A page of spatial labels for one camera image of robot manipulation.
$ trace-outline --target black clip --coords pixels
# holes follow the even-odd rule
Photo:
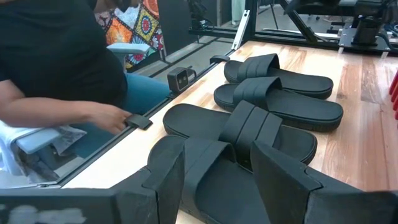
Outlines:
[[[124,122],[130,127],[139,128],[141,130],[147,130],[153,124],[150,119],[138,114],[131,115],[126,118]]]
[[[214,55],[210,59],[210,64],[212,63],[221,63],[221,62],[229,62],[231,60],[228,56],[225,55]]]

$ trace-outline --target chair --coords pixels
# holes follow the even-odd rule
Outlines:
[[[115,43],[108,49],[117,56],[126,71],[126,56],[129,54],[146,54],[149,46],[146,44]],[[24,136],[16,141],[18,147],[26,154],[36,153],[40,160],[52,170],[59,168],[60,164],[54,157],[51,143],[62,135],[53,128],[45,128],[30,135]]]

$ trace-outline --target wooden table surface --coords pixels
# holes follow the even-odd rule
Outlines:
[[[337,51],[247,42],[231,59],[278,53],[286,70],[331,78],[335,87],[329,101],[344,108],[340,127],[318,138],[317,154],[310,164],[316,170],[362,190],[398,190],[398,129],[389,84],[398,70],[398,59]],[[152,146],[166,132],[162,118],[179,103],[220,110],[213,91],[226,83],[224,63],[197,81],[186,92],[156,113],[147,130],[136,130],[71,180],[65,188],[110,188],[147,164]],[[179,212],[178,224],[201,223]]]

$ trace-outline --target person's lap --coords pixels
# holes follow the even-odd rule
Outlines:
[[[169,87],[152,78],[142,75],[128,74],[127,97],[123,109],[133,114],[144,114],[164,100],[170,93]],[[87,132],[79,141],[70,146],[69,150],[80,157],[86,158],[111,140],[114,135],[101,130],[93,124],[74,124]]]

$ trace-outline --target person's arm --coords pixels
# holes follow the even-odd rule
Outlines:
[[[91,122],[117,134],[126,127],[124,120],[130,115],[115,106],[90,101],[26,98],[10,80],[0,82],[0,120],[12,127],[47,128]]]
[[[85,102],[50,98],[26,98],[10,80],[0,82],[0,120],[13,127],[52,127],[84,123]]]

